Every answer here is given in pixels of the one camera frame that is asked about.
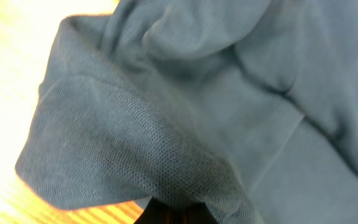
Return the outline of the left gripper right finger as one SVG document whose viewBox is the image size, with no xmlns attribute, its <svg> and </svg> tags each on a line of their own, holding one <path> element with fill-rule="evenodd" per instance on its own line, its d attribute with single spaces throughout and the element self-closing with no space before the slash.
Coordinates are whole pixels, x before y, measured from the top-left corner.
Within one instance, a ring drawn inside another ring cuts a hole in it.
<svg viewBox="0 0 358 224">
<path fill-rule="evenodd" d="M 205 203 L 195 203 L 183 212 L 183 224 L 218 224 Z"/>
</svg>

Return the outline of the blue polo shirt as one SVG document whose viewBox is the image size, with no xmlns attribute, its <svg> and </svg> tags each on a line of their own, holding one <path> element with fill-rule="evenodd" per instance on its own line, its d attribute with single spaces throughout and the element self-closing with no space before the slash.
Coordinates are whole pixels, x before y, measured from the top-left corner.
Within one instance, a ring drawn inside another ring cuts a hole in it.
<svg viewBox="0 0 358 224">
<path fill-rule="evenodd" d="M 61 21 L 17 175 L 54 207 L 358 223 L 358 1 L 120 1 Z"/>
</svg>

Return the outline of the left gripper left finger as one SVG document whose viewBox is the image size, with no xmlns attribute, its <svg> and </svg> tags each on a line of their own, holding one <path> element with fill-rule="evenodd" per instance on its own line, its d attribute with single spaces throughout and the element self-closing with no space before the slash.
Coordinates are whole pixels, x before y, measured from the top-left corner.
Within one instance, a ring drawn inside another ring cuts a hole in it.
<svg viewBox="0 0 358 224">
<path fill-rule="evenodd" d="M 182 224 L 182 217 L 168 205 L 151 198 L 134 224 Z"/>
</svg>

